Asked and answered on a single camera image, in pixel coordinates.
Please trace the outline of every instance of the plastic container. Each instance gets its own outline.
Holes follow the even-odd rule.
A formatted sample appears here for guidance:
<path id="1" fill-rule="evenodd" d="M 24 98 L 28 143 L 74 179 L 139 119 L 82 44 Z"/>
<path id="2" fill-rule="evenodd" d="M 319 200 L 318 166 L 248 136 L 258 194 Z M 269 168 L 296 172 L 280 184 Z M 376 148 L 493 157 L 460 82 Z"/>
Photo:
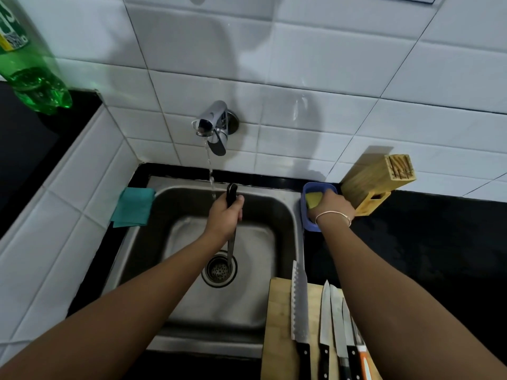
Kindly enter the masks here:
<path id="1" fill-rule="evenodd" d="M 48 68 L 11 10 L 0 0 L 0 74 L 30 109 L 55 114 L 70 108 L 65 84 Z"/>
<path id="2" fill-rule="evenodd" d="M 301 193 L 301 222 L 303 227 L 310 232 L 320 232 L 320 228 L 317 224 L 311 222 L 308 218 L 308 208 L 306 207 L 306 194 L 311 192 L 322 192 L 324 193 L 328 189 L 332 189 L 334 193 L 338 193 L 335 186 L 325 182 L 308 182 L 303 186 L 303 192 Z"/>

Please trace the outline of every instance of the sink basin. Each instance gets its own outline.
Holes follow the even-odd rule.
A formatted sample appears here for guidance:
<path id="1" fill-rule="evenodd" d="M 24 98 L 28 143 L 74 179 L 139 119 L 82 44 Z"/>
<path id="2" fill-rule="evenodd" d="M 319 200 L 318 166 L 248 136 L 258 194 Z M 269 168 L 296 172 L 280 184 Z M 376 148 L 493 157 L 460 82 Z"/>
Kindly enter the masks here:
<path id="1" fill-rule="evenodd" d="M 127 232 L 104 293 L 176 253 L 202 234 L 213 203 L 207 181 L 151 177 L 156 192 L 147 226 Z M 227 188 L 216 184 L 217 195 Z M 303 263 L 297 192 L 239 186 L 244 195 L 233 269 L 224 264 L 227 243 L 190 287 L 149 350 L 260 358 L 269 282 L 290 279 L 292 261 Z"/>

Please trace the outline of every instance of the chrome faucet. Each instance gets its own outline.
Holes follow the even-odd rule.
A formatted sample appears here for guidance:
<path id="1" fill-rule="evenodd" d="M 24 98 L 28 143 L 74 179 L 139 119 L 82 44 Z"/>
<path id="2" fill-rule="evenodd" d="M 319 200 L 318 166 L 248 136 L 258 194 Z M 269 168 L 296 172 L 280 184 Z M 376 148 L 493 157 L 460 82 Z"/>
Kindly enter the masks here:
<path id="1" fill-rule="evenodd" d="M 224 101 L 218 100 L 192 121 L 192 125 L 198 136 L 207 137 L 212 152 L 223 156 L 227 139 L 238 130 L 239 120 L 235 113 L 227 109 Z"/>

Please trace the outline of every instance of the knife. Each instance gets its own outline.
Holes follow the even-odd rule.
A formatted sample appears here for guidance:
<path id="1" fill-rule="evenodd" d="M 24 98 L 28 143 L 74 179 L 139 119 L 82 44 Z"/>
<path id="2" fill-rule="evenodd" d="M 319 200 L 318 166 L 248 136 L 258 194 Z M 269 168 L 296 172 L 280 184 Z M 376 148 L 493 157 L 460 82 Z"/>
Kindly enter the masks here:
<path id="1" fill-rule="evenodd" d="M 363 337 L 359 332 L 358 326 L 352 319 L 352 328 L 355 332 L 355 341 L 359 351 L 359 357 L 361 360 L 361 369 L 363 371 L 363 380 L 372 380 L 372 374 L 370 372 L 370 365 L 368 364 L 368 349 L 364 343 Z"/>
<path id="2" fill-rule="evenodd" d="M 339 359 L 340 380 L 352 380 L 348 362 L 347 344 L 345 342 L 345 326 L 342 315 L 343 297 L 338 288 L 331 286 L 331 310 L 333 313 L 333 329 L 335 331 L 336 354 Z"/>
<path id="3" fill-rule="evenodd" d="M 227 186 L 227 193 L 226 193 L 226 201 L 227 201 L 227 208 L 229 208 L 234 202 L 236 201 L 236 192 L 238 191 L 238 186 L 234 183 L 230 183 Z M 234 233 L 232 234 L 232 237 L 227 242 L 227 267 L 229 268 L 229 271 L 231 271 L 231 261 L 232 261 L 232 254 L 234 253 L 234 242 L 236 241 L 236 230 L 234 230 Z"/>
<path id="4" fill-rule="evenodd" d="M 319 380 L 327 380 L 329 378 L 329 347 L 333 345 L 331 320 L 331 294 L 329 282 L 326 280 L 320 299 L 320 337 L 318 345 L 320 350 L 320 359 L 318 362 Z"/>
<path id="5" fill-rule="evenodd" d="M 343 325 L 345 327 L 345 342 L 347 344 L 350 372 L 356 380 L 363 380 L 361 359 L 359 357 L 358 349 L 355 346 L 352 319 L 350 317 L 350 311 L 347 306 L 347 301 L 345 301 L 345 297 L 343 298 Z"/>
<path id="6" fill-rule="evenodd" d="M 310 332 L 308 329 L 308 281 L 305 269 L 293 261 L 290 287 L 290 338 L 299 355 L 299 379 L 310 380 Z"/>

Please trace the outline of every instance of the person's right arm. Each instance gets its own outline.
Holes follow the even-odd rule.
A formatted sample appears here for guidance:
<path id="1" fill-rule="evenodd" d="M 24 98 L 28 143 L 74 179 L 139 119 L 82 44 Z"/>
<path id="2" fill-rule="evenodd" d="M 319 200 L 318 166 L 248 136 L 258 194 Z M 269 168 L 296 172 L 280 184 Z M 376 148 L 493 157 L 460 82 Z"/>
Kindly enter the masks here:
<path id="1" fill-rule="evenodd" d="M 326 191 L 309 211 L 354 217 L 343 196 Z M 319 225 L 338 272 L 352 317 L 384 379 L 477 380 L 507 378 L 507 367 L 415 281 L 402 274 L 352 232 L 336 213 Z"/>

